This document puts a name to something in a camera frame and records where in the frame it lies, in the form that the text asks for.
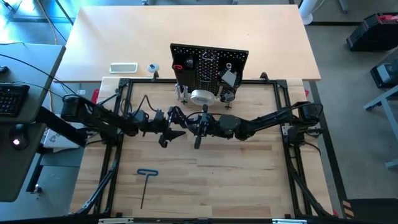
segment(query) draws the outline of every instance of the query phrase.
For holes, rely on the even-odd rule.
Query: wooden desk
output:
[[[171,43],[248,50],[245,79],[320,80],[296,5],[82,7],[57,78],[100,82],[114,62],[137,62],[132,77],[158,63],[162,78],[175,78]]]
[[[118,83],[118,78],[105,77],[99,100],[112,95]],[[301,80],[289,80],[288,84],[292,103],[305,100]],[[144,94],[149,96],[153,107],[164,111],[172,105],[179,105],[185,114],[201,109],[191,103],[185,106],[179,103],[171,84],[134,84],[133,108],[137,108]],[[109,101],[105,106],[113,109],[114,102]],[[142,109],[153,117],[146,103]],[[239,87],[230,110],[221,103],[210,107],[214,113],[231,113],[247,119],[275,110],[273,88],[264,85]],[[193,149],[192,134],[173,140],[166,149],[159,146],[158,139],[159,135],[151,133],[144,138],[124,138],[113,213],[152,218],[283,218],[286,213],[293,214],[278,126],[260,131],[244,142],[203,138],[199,150]],[[324,208],[332,212],[319,153],[308,146],[301,150],[308,187]],[[71,212],[77,211],[97,187],[104,151],[105,146],[101,144],[86,148]],[[145,178],[136,174],[138,168],[159,170],[159,175],[148,181],[142,210]],[[302,195],[298,197],[303,211]]]

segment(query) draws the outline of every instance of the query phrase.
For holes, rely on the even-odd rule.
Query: black perforated board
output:
[[[226,70],[226,64],[231,63],[231,72],[236,72],[235,88],[224,87],[221,95],[227,91],[236,92],[243,78],[243,69],[248,59],[247,50],[221,49],[194,45],[171,44],[173,60],[192,56],[194,60],[195,84],[188,85],[188,92],[193,90],[207,90],[217,96],[219,84],[217,75]]]

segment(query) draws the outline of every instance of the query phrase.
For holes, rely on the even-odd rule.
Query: desk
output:
[[[171,43],[248,50],[244,79],[320,80],[296,5],[82,7],[56,77],[100,82],[111,63],[137,62],[131,77],[158,63],[161,78],[175,78]]]
[[[64,51],[65,48],[61,45],[0,45],[0,54],[27,62],[51,76],[55,75]],[[52,83],[52,78],[18,61],[0,56],[0,65],[9,67],[8,73],[0,76],[0,82],[23,81],[46,89]],[[31,85],[18,117],[0,118],[0,202],[13,202],[17,198],[42,139],[45,124],[35,123],[28,125],[29,145],[21,151],[12,148],[9,140],[9,130],[15,126],[15,123],[33,122],[46,94],[47,90]]]
[[[119,78],[103,78],[98,100],[111,96],[118,83]],[[301,80],[288,80],[288,86],[292,104],[306,99]],[[172,105],[179,105],[185,114],[201,110],[192,103],[179,103],[172,84],[136,83],[132,89],[133,108],[137,108],[143,95],[147,94],[151,105],[163,111]],[[112,101],[105,103],[109,109],[113,106]],[[153,117],[154,113],[146,103],[142,109]],[[256,118],[276,110],[274,90],[264,85],[242,85],[230,110],[221,103],[209,109],[214,113]],[[193,149],[195,137],[191,134],[173,140],[166,149],[159,146],[158,139],[159,135],[152,133],[147,133],[144,138],[141,135],[124,138],[113,214],[123,212],[124,217],[152,218],[283,218],[286,213],[293,214],[278,126],[259,131],[244,142],[203,138],[199,150]],[[313,139],[307,141],[316,144]],[[308,187],[331,213],[319,153],[308,146],[301,150]],[[71,212],[77,211],[97,187],[104,152],[105,146],[101,144],[92,144],[85,149]],[[159,175],[148,181],[142,210],[144,177],[136,174],[138,168],[159,170]],[[301,196],[298,194],[303,210]]]

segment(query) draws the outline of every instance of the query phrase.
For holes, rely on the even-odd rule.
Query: light wood surface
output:
[[[158,63],[174,78],[171,43],[248,50],[245,79],[320,80],[296,5],[81,7],[57,78],[100,82],[117,62],[137,62],[132,77]]]
[[[99,93],[103,100],[114,93],[118,78],[104,78]],[[292,103],[305,100],[301,80],[289,80]],[[167,111],[178,105],[185,114],[200,111],[191,103],[182,105],[170,84],[134,84],[132,107],[137,108],[144,94],[154,108]],[[114,102],[105,107],[113,109]],[[153,117],[146,103],[142,109]],[[276,110],[272,87],[242,85],[232,109],[217,103],[211,112],[229,113],[246,119]],[[194,136],[186,134],[164,149],[159,135],[147,133],[143,138],[125,137],[113,203],[113,213],[134,217],[236,217],[283,218],[293,213],[284,152],[278,126],[258,132],[247,141],[207,137],[201,148],[193,148]],[[98,185],[105,147],[93,144],[86,148],[70,207],[77,211]],[[314,148],[303,146],[302,160],[309,189],[331,212],[331,203],[320,156]],[[140,209],[145,177],[139,168],[157,169],[157,177],[149,177],[144,208]],[[298,191],[303,210],[302,195]]]

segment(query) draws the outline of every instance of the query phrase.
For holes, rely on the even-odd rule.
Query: gray floor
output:
[[[16,11],[0,6],[0,42],[23,41],[36,44],[53,44],[52,32],[47,23],[26,22],[26,19],[42,18],[31,0],[9,1]],[[71,25],[64,19],[62,12],[55,7],[54,1],[42,0],[50,17],[65,38]],[[157,4],[226,4],[229,1],[163,1]],[[84,5],[140,5],[140,0],[86,0],[61,3],[75,17],[78,8]],[[256,1],[242,0],[240,4],[288,4],[288,0]],[[347,0],[349,13],[341,13],[338,1],[326,0],[324,5],[314,12],[314,21],[361,21],[375,12],[398,11],[395,0]],[[384,53],[353,53],[345,46],[345,38],[355,27],[306,27],[308,38],[317,60],[322,80],[317,83],[325,116],[328,121],[331,138],[336,151],[341,175],[348,198],[398,198],[398,172],[387,170],[384,162],[398,159],[398,142],[382,110],[372,112],[363,110],[363,105],[381,94],[376,88],[369,70],[382,61]],[[60,44],[65,41],[58,35]],[[99,84],[72,84],[75,91],[86,90],[90,98]],[[59,84],[53,84],[53,91],[63,94]],[[62,103],[54,97],[54,110],[60,111]],[[322,161],[326,181],[330,190],[334,208],[341,213],[336,199],[336,190],[331,176],[330,166],[322,141]],[[40,196],[24,192],[14,203],[0,203],[0,220],[20,218],[49,217],[68,212],[72,199],[78,164],[82,151],[74,154],[61,154],[46,158],[39,184],[44,188]]]

